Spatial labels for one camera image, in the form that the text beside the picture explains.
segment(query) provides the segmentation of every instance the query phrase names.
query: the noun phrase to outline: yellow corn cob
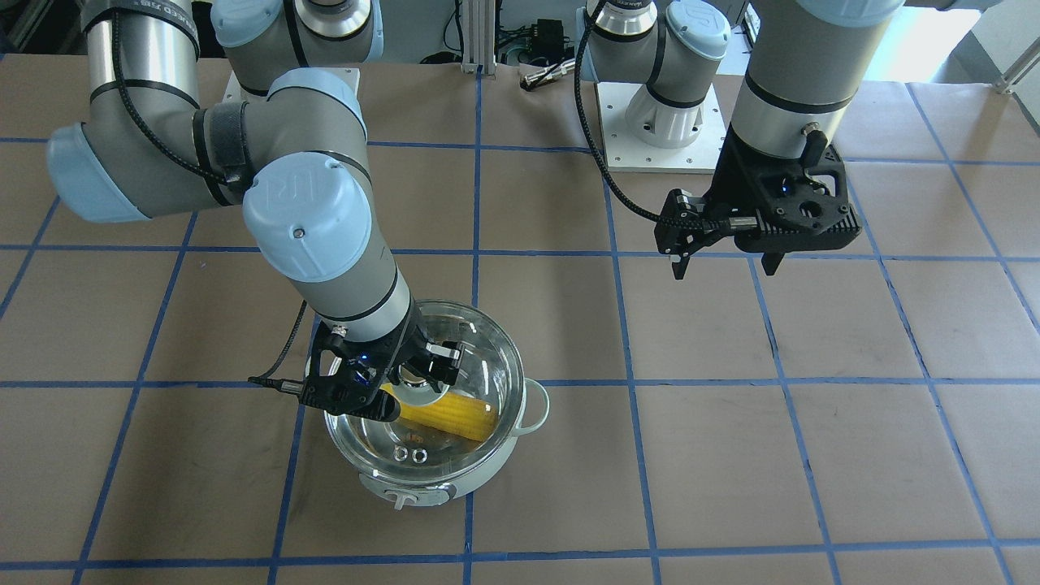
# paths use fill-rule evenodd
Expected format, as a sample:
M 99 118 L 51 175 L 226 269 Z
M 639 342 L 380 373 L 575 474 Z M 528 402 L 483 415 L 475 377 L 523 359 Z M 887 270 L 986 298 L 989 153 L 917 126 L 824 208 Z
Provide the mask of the yellow corn cob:
M 393 386 L 384 384 L 384 390 L 393 395 Z M 425 425 L 461 437 L 484 442 L 498 426 L 498 411 L 483 400 L 445 393 L 430 406 L 411 406 L 400 402 L 400 417 Z

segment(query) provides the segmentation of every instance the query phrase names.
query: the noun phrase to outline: white mounting plate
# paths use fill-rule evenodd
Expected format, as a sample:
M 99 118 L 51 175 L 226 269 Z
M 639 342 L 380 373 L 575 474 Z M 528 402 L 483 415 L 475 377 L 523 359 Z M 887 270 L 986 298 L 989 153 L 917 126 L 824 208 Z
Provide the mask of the white mounting plate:
M 714 86 L 704 97 L 703 122 L 694 144 L 680 149 L 652 147 L 633 135 L 625 125 L 625 110 L 639 83 L 601 82 L 596 85 L 599 117 L 603 123 L 606 166 L 610 171 L 630 173 L 714 173 L 719 152 L 726 138 L 726 124 L 719 111 Z
M 356 67 L 322 67 L 318 68 L 322 71 L 328 71 L 329 73 L 339 77 L 346 82 L 347 85 L 354 90 L 354 94 L 358 94 L 358 86 L 361 84 L 361 70 Z M 263 100 L 258 96 L 254 96 L 249 92 L 242 91 L 242 86 L 238 84 L 238 78 L 235 77 L 235 72 L 231 72 L 231 77 L 228 79 L 228 86 L 224 90 L 223 102 L 248 102 Z

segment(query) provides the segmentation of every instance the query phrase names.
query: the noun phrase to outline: pot lid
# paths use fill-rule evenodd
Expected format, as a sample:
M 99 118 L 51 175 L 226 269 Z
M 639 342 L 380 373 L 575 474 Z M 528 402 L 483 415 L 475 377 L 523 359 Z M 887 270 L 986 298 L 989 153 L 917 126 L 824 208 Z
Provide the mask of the pot lid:
M 471 440 L 404 417 L 380 423 L 327 413 L 326 424 L 336 447 L 363 474 L 436 485 L 480 464 L 510 437 L 522 411 L 523 372 L 513 340 L 485 313 L 452 301 L 417 304 L 434 342 L 461 342 L 459 380 L 447 391 L 484 401 L 497 412 L 491 436 Z M 334 361 L 333 372 L 338 366 Z

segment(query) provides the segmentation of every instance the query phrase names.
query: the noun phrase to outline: pot handle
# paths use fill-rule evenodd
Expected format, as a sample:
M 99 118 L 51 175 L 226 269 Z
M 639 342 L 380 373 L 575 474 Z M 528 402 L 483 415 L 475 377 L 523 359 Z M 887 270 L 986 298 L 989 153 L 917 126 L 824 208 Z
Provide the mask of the pot handle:
M 538 388 L 538 390 L 542 392 L 542 397 L 545 399 L 545 412 L 542 413 L 542 417 L 539 418 L 537 423 L 535 423 L 529 427 L 521 427 L 520 421 L 517 421 L 517 426 L 513 428 L 513 433 L 512 433 L 512 435 L 515 437 L 520 437 L 526 434 L 534 433 L 535 431 L 541 429 L 542 425 L 544 425 L 545 422 L 549 418 L 549 406 L 550 406 L 549 390 L 546 390 L 545 386 L 539 384 L 538 382 L 531 380 L 530 378 L 524 378 L 523 380 L 524 402 L 527 402 L 527 391 L 530 389 L 531 386 Z

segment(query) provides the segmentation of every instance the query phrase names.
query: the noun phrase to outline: tiled floor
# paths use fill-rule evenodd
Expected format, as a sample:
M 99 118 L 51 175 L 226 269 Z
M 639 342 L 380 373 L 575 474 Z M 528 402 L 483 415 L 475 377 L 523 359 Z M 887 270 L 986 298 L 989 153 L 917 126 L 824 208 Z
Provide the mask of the tiled floor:
M 43 143 L 85 71 L 0 61 L 0 583 L 1040 582 L 1040 138 L 1014 100 L 867 82 L 837 138 L 867 232 L 772 278 L 721 244 L 675 282 L 566 84 L 364 68 L 412 289 L 496 317 L 554 401 L 473 497 L 394 512 L 316 412 L 242 382 L 297 298 L 237 209 L 55 203 Z M 201 71 L 210 104 L 227 63 Z M 618 180 L 651 207 L 706 186 Z

